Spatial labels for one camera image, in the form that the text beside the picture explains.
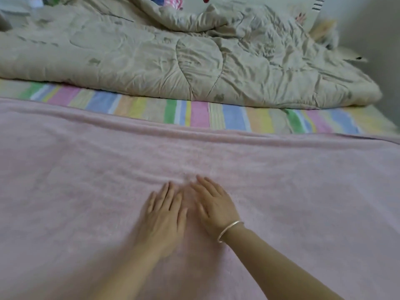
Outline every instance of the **clothing pile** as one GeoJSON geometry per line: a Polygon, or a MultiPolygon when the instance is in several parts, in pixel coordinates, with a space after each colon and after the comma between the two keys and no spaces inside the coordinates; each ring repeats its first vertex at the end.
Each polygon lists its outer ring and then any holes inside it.
{"type": "Polygon", "coordinates": [[[155,4],[159,6],[171,6],[175,9],[182,10],[183,0],[152,0],[155,4]]]}

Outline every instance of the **pink blanket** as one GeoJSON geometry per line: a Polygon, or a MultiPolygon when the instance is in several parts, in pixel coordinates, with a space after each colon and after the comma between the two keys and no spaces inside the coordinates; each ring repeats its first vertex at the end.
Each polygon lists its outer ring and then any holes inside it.
{"type": "MultiPolygon", "coordinates": [[[[346,299],[400,295],[399,139],[257,135],[0,99],[0,298],[79,299],[116,261],[152,190],[196,173],[246,226],[346,299]]],[[[264,299],[200,227],[140,299],[264,299]]]]}

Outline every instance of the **mattress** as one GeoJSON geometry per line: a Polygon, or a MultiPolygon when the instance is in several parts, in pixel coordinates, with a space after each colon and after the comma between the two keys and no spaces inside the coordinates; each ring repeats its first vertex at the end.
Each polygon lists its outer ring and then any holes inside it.
{"type": "Polygon", "coordinates": [[[261,134],[397,134],[374,106],[327,110],[252,108],[201,101],[132,97],[65,84],[0,79],[0,97],[41,101],[157,123],[261,134]]]}

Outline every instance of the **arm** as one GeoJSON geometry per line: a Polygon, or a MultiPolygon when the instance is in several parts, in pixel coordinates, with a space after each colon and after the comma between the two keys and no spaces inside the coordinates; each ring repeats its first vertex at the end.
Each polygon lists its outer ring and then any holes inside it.
{"type": "MultiPolygon", "coordinates": [[[[217,240],[224,228],[240,219],[236,208],[227,192],[209,178],[198,177],[198,183],[191,186],[199,198],[200,219],[217,240]]],[[[269,300],[342,299],[243,224],[228,229],[221,239],[232,248],[269,300]]]]}
{"type": "Polygon", "coordinates": [[[136,245],[119,267],[92,294],[91,300],[136,298],[158,261],[168,257],[183,238],[187,209],[181,209],[182,194],[167,183],[148,201],[136,245]]]}

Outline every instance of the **pink stripe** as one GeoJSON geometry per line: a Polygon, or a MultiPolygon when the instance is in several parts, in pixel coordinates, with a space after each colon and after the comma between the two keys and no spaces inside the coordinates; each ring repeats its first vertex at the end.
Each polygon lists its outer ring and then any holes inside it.
{"type": "Polygon", "coordinates": [[[193,101],[192,102],[192,115],[190,126],[193,127],[210,127],[210,115],[208,113],[208,103],[193,101]]]}
{"type": "Polygon", "coordinates": [[[313,121],[317,133],[333,133],[333,129],[320,117],[321,110],[306,110],[308,117],[313,121]]]}
{"type": "Polygon", "coordinates": [[[67,106],[81,89],[74,86],[63,86],[47,101],[49,104],[67,106]]]}

